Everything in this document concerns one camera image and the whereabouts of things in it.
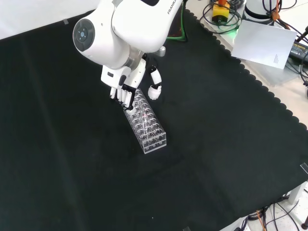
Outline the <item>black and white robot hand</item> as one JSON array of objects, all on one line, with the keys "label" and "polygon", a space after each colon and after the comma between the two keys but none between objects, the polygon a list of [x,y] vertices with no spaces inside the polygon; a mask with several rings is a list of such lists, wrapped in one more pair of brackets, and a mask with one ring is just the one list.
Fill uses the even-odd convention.
[{"label": "black and white robot hand", "polygon": [[161,75],[157,66],[147,66],[148,61],[150,61],[150,57],[144,54],[134,70],[127,66],[117,70],[113,70],[107,66],[103,66],[102,68],[101,81],[111,88],[109,94],[110,99],[120,103],[124,110],[132,111],[134,109],[133,100],[135,93],[145,73],[148,73],[153,81],[153,84],[148,89],[149,98],[156,100],[161,94]]}]

